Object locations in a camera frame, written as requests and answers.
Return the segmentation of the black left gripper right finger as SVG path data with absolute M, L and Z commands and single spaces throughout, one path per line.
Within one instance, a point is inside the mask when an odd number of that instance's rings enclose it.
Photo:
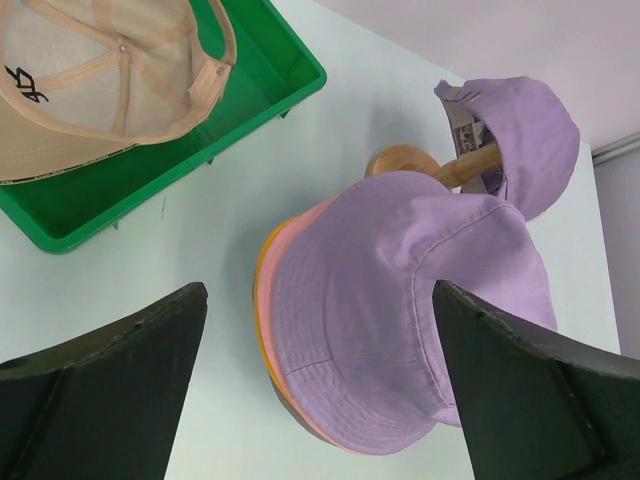
M 477 479 L 636 479 L 639 362 L 437 281 L 434 314 Z

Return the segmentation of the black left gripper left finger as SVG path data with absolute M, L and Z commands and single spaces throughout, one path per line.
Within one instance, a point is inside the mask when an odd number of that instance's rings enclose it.
M 162 479 L 207 315 L 192 282 L 1 365 L 4 479 Z

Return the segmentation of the lavender purple hat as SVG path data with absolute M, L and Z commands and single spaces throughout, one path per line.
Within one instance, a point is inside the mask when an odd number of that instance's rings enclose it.
M 555 329 L 548 276 L 523 215 L 400 171 L 330 200 L 296 242 L 318 254 L 326 334 L 346 388 L 409 429 L 404 449 L 459 416 L 434 316 L 439 280 Z

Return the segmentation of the orange hat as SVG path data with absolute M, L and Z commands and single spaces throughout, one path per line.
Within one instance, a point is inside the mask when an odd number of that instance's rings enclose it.
M 268 237 L 268 239 L 266 240 L 266 242 L 263 244 L 263 247 L 261 249 L 257 264 L 256 264 L 256 269 L 254 272 L 254 279 L 253 279 L 253 290 L 252 290 L 252 301 L 253 301 L 253 310 L 254 310 L 254 315 L 255 315 L 255 323 L 256 323 L 256 333 L 257 333 L 257 338 L 259 341 L 259 345 L 260 345 L 260 350 L 262 353 L 262 357 L 263 357 L 263 361 L 265 364 L 265 367 L 269 373 L 270 379 L 271 381 L 274 383 L 274 385 L 276 386 L 276 390 L 278 390 L 280 393 L 283 393 L 283 387 L 281 386 L 281 383 L 279 382 L 275 369 L 270 361 L 269 355 L 268 355 L 268 351 L 267 348 L 265 346 L 265 341 L 264 341 L 264 336 L 263 336 L 263 325 L 262 325 L 262 321 L 260 319 L 260 308 L 259 308 L 259 295 L 258 295 L 258 291 L 259 291 L 259 278 L 260 278 L 260 271 L 261 271 L 261 267 L 264 261 L 264 257 L 266 255 L 266 252 L 268 251 L 269 247 L 271 246 L 272 242 L 274 241 L 274 239 L 278 236 L 278 234 L 280 233 L 280 231 L 284 228 L 286 228 L 288 226 L 289 223 L 291 223 L 293 221 L 293 219 L 289 219 L 287 221 L 285 221 L 284 223 L 282 223 L 280 226 L 278 226 Z

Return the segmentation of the pink hat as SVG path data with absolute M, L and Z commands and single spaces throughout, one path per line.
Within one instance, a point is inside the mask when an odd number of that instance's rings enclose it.
M 320 439 L 350 453 L 390 455 L 404 449 L 408 428 L 377 412 L 340 379 L 326 334 L 319 256 L 296 242 L 331 205 L 296 216 L 269 247 L 260 271 L 263 336 L 277 378 Z

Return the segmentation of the lavender baseball cap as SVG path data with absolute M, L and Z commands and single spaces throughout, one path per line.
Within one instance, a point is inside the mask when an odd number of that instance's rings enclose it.
M 530 77 L 468 80 L 434 88 L 447 115 L 456 156 L 497 146 L 501 163 L 461 185 L 463 193 L 503 199 L 533 220 L 564 193 L 580 150 L 580 132 L 551 88 Z

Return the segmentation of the tan brimmed hat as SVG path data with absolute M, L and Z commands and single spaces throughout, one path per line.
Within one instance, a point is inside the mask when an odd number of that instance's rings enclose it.
M 237 40 L 219 1 L 224 52 L 206 53 L 187 1 L 5 1 L 1 180 L 74 170 L 204 122 L 224 94 Z

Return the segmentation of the grey bucket hat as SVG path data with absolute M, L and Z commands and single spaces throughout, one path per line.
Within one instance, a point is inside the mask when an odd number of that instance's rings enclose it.
M 274 376 L 270 375 L 269 379 L 271 381 L 272 388 L 276 393 L 281 404 L 287 409 L 289 414 L 302 426 L 308 429 L 313 429 L 312 424 L 309 422 L 307 417 L 303 412 L 300 411 L 299 407 L 296 405 L 295 401 L 292 400 L 285 389 L 281 387 L 277 382 Z

